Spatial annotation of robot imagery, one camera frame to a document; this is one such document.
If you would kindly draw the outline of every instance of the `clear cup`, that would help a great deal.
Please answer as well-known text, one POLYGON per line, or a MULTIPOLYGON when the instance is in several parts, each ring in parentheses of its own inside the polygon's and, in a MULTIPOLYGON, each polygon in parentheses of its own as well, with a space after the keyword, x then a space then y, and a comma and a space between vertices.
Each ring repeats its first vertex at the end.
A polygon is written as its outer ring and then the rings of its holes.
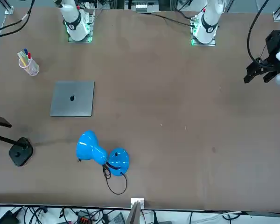
POLYGON ((33 58, 30 58, 28 62, 29 64, 25 66, 19 59, 19 66, 24 69, 29 75, 36 76, 39 72, 39 65, 35 62, 35 60, 33 60, 33 58))

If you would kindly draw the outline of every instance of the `blue lamp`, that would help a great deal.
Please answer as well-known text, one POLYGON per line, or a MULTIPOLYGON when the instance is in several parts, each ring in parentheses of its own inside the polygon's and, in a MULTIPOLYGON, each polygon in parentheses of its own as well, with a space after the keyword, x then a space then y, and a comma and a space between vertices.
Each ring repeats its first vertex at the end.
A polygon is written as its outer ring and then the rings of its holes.
POLYGON ((98 139, 92 130, 82 134, 77 144, 77 157, 81 160, 94 159, 99 165, 106 165, 115 176, 124 175, 129 168, 129 155, 123 148, 108 153, 98 145, 98 139))

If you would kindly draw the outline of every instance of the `table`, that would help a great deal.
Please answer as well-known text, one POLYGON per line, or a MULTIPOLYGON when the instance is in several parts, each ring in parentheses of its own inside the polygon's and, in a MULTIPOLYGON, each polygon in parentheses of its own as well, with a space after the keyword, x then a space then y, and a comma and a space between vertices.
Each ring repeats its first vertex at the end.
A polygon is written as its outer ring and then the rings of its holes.
MULTIPOLYGON (((216 47, 192 47, 189 27, 152 15, 98 14, 92 44, 67 43, 57 8, 33 9, 21 32, 0 39, 0 116, 13 124, 0 134, 26 136, 35 148, 17 168, 0 142, 0 203, 129 207, 143 197, 147 208, 280 212, 280 86, 243 82, 255 14, 223 14, 216 47), (36 77, 18 66, 22 48, 40 65, 36 77), (49 116, 58 80, 95 81, 92 117, 49 116), (77 162, 88 129, 108 152, 128 151, 125 194, 109 191, 95 161, 77 162)), ((278 27, 272 15, 259 17, 255 57, 278 27)), ((124 178, 110 185, 120 192, 124 178)))

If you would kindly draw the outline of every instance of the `silver laptop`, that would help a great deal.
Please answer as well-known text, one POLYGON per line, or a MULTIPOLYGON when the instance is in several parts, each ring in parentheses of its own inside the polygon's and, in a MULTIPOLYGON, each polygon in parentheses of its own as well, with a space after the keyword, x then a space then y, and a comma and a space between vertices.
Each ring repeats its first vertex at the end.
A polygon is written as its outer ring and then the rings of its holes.
POLYGON ((90 117, 92 115, 93 93, 93 81, 56 82, 50 116, 90 117))

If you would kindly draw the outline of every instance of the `marker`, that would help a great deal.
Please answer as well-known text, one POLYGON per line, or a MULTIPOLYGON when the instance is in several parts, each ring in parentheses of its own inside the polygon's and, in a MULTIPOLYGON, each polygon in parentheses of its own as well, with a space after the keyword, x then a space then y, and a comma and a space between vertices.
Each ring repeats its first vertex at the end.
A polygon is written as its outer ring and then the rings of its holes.
POLYGON ((18 53, 18 56, 19 56, 20 60, 22 61, 23 65, 26 67, 26 63, 25 63, 22 55, 20 53, 18 53))

